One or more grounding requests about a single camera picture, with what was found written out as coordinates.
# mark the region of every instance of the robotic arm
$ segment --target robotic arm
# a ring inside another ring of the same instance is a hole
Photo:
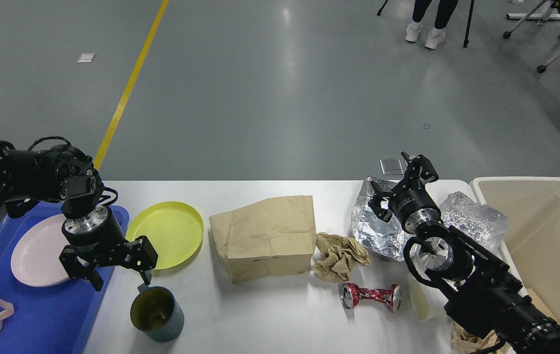
[[[480,338],[496,332],[501,342],[478,354],[493,352],[506,342],[518,354],[560,353],[560,325],[540,312],[530,296],[518,295],[523,285],[508,272],[509,265],[456,227],[443,224],[441,211],[425,188],[439,179],[430,161],[423,155],[402,155],[408,164],[403,179],[391,191],[372,182],[375,193],[369,206],[385,222],[396,215],[404,231],[415,235],[404,247],[404,261],[414,278],[448,298],[446,313],[466,331]],[[415,262],[414,245],[419,246]],[[428,279],[415,263],[426,269]]]
[[[33,150],[50,139],[66,144]],[[104,195],[105,191],[115,197]],[[40,201],[63,202],[61,211],[67,219],[61,231],[69,245],[59,260],[70,278],[87,280],[96,291],[103,286],[96,267],[120,265],[133,269],[148,285],[151,269],[157,264],[158,254],[147,236],[133,242],[125,240],[109,208],[117,198],[118,193],[103,184],[92,158],[65,138],[42,138],[28,150],[15,150],[11,143],[0,141],[0,207],[6,204],[8,216],[16,218]]]

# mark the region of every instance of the red can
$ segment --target red can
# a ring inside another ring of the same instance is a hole
[[[339,284],[339,298],[346,309],[353,309],[361,300],[371,299],[382,302],[392,312],[400,308],[401,289],[391,284],[391,289],[361,288],[354,283]]]

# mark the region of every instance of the dark clothing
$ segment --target dark clothing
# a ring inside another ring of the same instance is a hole
[[[450,16],[455,11],[457,7],[457,2],[459,0],[440,0],[439,7],[437,7],[437,17],[435,18],[435,28],[442,30],[448,25]],[[424,13],[428,9],[428,5],[431,4],[431,0],[415,0],[415,7],[413,8],[413,21],[421,22],[424,18]]]

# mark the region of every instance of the crumpled brown paper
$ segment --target crumpled brown paper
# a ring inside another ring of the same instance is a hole
[[[315,262],[311,271],[327,282],[349,281],[354,262],[364,266],[372,264],[367,249],[351,237],[318,233],[317,248],[324,254],[325,259]]]
[[[452,348],[460,354],[470,354],[479,349],[489,348],[498,343],[498,341],[498,336],[494,331],[489,332],[485,339],[481,339],[468,333],[457,323],[452,328]],[[504,347],[493,353],[506,354],[507,350],[509,350],[509,345],[505,344]]]
[[[308,271],[315,250],[313,197],[278,197],[210,217],[221,264],[233,283]]]

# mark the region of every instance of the person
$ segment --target person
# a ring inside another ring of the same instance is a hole
[[[448,25],[450,16],[455,11],[459,0],[440,0],[437,7],[437,17],[435,17],[435,27],[431,29],[426,38],[424,47],[428,49],[435,49],[438,45],[446,40],[446,32],[444,29]],[[417,42],[419,31],[422,29],[422,19],[426,9],[431,4],[431,0],[415,0],[415,7],[413,7],[412,22],[406,27],[406,41],[409,43]]]

